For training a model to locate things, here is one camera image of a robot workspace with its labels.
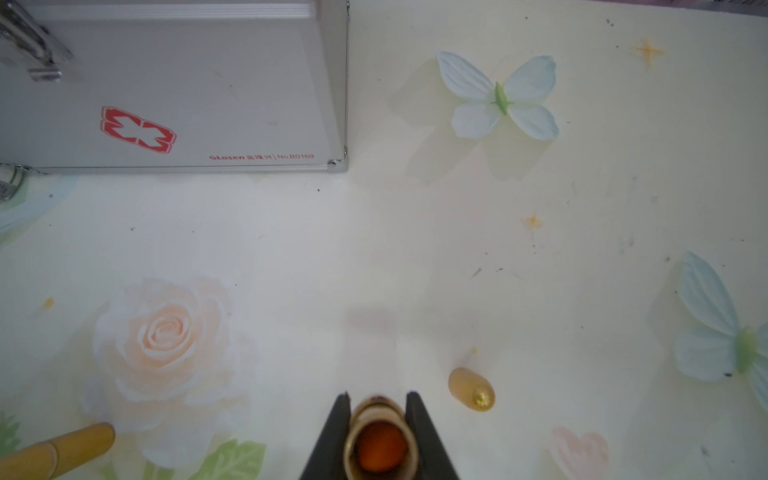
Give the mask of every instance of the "gold bullet-shaped object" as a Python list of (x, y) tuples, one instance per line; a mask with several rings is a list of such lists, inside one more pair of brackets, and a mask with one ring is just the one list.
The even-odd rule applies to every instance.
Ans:
[(470, 369), (458, 368), (448, 377), (448, 390), (464, 405), (478, 412), (485, 412), (496, 402), (491, 383)]
[(3, 480), (50, 480), (106, 453), (114, 429), (97, 423), (0, 458)]

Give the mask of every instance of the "pink heart print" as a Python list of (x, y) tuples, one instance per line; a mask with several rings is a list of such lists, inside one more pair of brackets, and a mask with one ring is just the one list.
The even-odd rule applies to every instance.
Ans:
[(598, 433), (578, 438), (571, 430), (557, 427), (549, 449), (568, 480), (602, 480), (608, 468), (608, 442)]

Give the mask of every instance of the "paper butterfly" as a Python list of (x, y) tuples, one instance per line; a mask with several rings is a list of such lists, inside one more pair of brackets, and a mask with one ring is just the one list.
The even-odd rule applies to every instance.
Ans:
[(768, 412), (768, 323), (757, 331), (742, 328), (715, 270), (691, 252), (683, 255), (677, 291), (702, 323), (677, 337), (677, 369), (704, 382), (716, 382), (734, 372), (746, 375), (757, 401)]
[(560, 130), (554, 117), (540, 105), (554, 88), (554, 60), (533, 57), (496, 86), (471, 63), (456, 54), (437, 54), (440, 76), (467, 103), (456, 108), (451, 120), (458, 137), (478, 140), (493, 130), (502, 115), (509, 115), (526, 134), (554, 140)]
[(557, 427), (549, 450), (568, 480), (601, 480), (608, 468), (608, 442), (598, 433), (578, 438), (571, 430)]

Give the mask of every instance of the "peach rose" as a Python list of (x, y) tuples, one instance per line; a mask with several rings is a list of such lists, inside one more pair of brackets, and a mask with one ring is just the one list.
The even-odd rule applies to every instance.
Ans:
[(84, 384), (84, 411), (135, 433), (156, 465), (198, 460), (214, 435), (231, 435), (250, 414), (253, 344), (232, 332), (229, 312), (216, 280), (127, 286), (96, 322), (101, 372)]

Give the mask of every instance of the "white table surface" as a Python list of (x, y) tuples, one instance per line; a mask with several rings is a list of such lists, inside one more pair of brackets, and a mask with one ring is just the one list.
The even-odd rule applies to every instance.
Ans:
[[(650, 68), (643, 37), (665, 50)], [(260, 478), (298, 477), (338, 393), (411, 389), (465, 479), (565, 478), (545, 450), (558, 425), (606, 438), (605, 478), (765, 478), (768, 413), (743, 378), (683, 376), (672, 344), (695, 323), (674, 292), (685, 250), (744, 325), (766, 320), (767, 46), (768, 19), (740, 15), (356, 0), (347, 174), (82, 176), (5, 234), (0, 409), (24, 445), (86, 425), (71, 381), (29, 386), (91, 355), (73, 342), (123, 285), (205, 276), (256, 339), (237, 438), (267, 445)], [(456, 138), (442, 50), (493, 81), (552, 55), (561, 136)], [(450, 396), (465, 362), (490, 412)]]

